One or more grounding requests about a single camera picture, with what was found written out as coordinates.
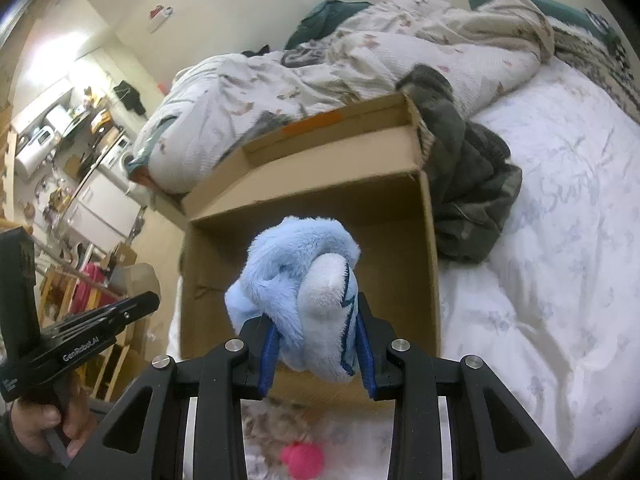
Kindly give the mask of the person's left hand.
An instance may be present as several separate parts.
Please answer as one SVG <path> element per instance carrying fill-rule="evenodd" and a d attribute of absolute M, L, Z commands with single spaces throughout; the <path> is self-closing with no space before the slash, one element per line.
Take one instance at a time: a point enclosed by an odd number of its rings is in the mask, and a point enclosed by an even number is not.
<path fill-rule="evenodd" d="M 61 456 L 53 451 L 46 433 L 61 429 L 68 443 L 65 453 L 74 458 L 91 437 L 98 422 L 89 408 L 89 398 L 84 388 L 74 380 L 70 385 L 70 402 L 62 415 L 54 405 L 37 404 L 18 399 L 12 403 L 10 419 L 15 437 L 28 452 L 40 457 Z"/>

